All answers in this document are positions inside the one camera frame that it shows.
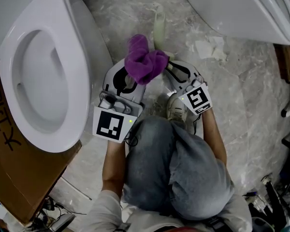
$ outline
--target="tile floor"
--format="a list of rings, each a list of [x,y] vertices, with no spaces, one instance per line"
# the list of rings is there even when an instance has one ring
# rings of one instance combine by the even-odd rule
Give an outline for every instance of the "tile floor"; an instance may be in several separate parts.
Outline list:
[[[218,127],[228,153],[228,169],[242,193],[260,187],[260,179],[274,176],[288,150],[280,140],[290,121],[280,111],[290,98],[290,86],[280,79],[272,44],[221,36],[213,31],[186,0],[85,0],[116,63],[127,53],[127,40],[144,34],[153,48],[155,10],[163,5],[166,17],[165,50],[193,64],[209,84]],[[212,56],[211,51],[219,49]],[[165,114],[170,85],[158,76],[148,86],[145,115]],[[193,132],[194,116],[188,118]],[[202,123],[197,134],[202,136]],[[92,138],[68,166],[64,177],[93,200],[100,192],[106,141]],[[51,192],[68,209],[86,213],[93,201],[77,194],[61,180]],[[70,225],[76,231],[82,216]]]

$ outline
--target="marble floor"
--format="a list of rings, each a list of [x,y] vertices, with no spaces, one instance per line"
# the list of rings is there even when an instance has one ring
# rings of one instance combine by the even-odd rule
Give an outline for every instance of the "marble floor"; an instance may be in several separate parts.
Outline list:
[[[274,177],[288,150],[280,143],[290,131],[290,121],[280,111],[290,98],[290,86],[280,79],[272,44],[219,35],[198,16],[186,0],[85,0],[116,63],[127,54],[127,41],[144,34],[153,48],[153,22],[161,4],[166,12],[165,50],[193,64],[209,85],[219,130],[226,145],[230,175],[244,193],[260,187],[260,179]],[[219,49],[212,55],[211,49]],[[161,75],[148,86],[145,115],[165,115],[167,79]],[[188,127],[193,132],[194,116]],[[202,123],[197,124],[202,136]],[[92,138],[63,174],[93,200],[100,192],[106,141]],[[51,192],[75,212],[87,213],[89,201],[59,180]],[[82,216],[70,225],[76,231]]]

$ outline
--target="white shirt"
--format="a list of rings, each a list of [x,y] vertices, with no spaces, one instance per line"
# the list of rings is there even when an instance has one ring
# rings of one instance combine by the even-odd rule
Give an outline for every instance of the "white shirt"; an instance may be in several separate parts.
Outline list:
[[[102,191],[95,201],[91,211],[84,219],[82,232],[113,232],[123,225],[120,199],[112,191]],[[234,232],[251,232],[252,222],[245,199],[235,193],[224,209],[218,214]],[[127,222],[130,224],[127,232],[154,232],[162,227],[174,226],[194,227],[202,232],[211,232],[211,228],[203,223],[183,224],[174,217],[161,216],[158,212],[144,211],[135,208]]]

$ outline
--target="toilet seat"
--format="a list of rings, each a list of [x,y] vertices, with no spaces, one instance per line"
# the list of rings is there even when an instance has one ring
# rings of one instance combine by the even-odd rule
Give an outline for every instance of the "toilet seat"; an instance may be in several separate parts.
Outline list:
[[[58,61],[54,62],[54,68],[59,67],[60,70],[54,70],[59,72],[54,78],[50,72],[46,72],[47,70],[34,69],[41,65],[40,62],[34,65],[35,57],[39,56],[40,50],[36,48],[37,44],[32,43],[33,46],[30,44],[39,33],[39,40],[45,40],[46,35],[51,39],[46,40],[46,45],[43,46],[46,50],[50,47],[49,43],[55,45],[54,52],[58,54]],[[32,55],[28,55],[25,59],[26,51],[31,46]],[[33,64],[32,67],[30,65],[28,67],[32,79],[24,76],[28,74],[24,69],[26,64]],[[59,91],[66,85],[66,97],[63,97],[65,94],[60,95],[60,92],[58,95],[50,94],[50,97],[54,97],[45,101],[53,101],[54,104],[45,104],[43,97],[34,99],[34,95],[28,96],[25,83],[27,88],[34,88],[37,91],[47,89],[48,85],[54,87],[54,93],[58,91],[57,82],[45,83],[42,87],[37,87],[40,83],[30,82],[38,80],[37,75],[41,73],[45,74],[41,76],[45,80],[54,81],[58,78],[61,85],[58,85]],[[82,42],[65,0],[33,0],[23,11],[0,47],[0,77],[12,116],[20,131],[31,143],[44,151],[62,152],[79,140],[88,116],[90,79]],[[25,86],[24,91],[18,89],[22,85]],[[50,108],[58,114],[54,119],[49,112]]]

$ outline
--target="person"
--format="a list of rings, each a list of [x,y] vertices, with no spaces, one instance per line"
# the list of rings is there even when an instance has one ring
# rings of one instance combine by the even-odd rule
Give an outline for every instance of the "person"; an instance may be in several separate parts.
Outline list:
[[[213,109],[202,113],[204,139],[185,130],[187,110],[173,94],[167,118],[148,116],[133,126],[127,157],[124,142],[108,142],[102,191],[82,232],[252,231]],[[120,199],[129,204],[126,222]]]

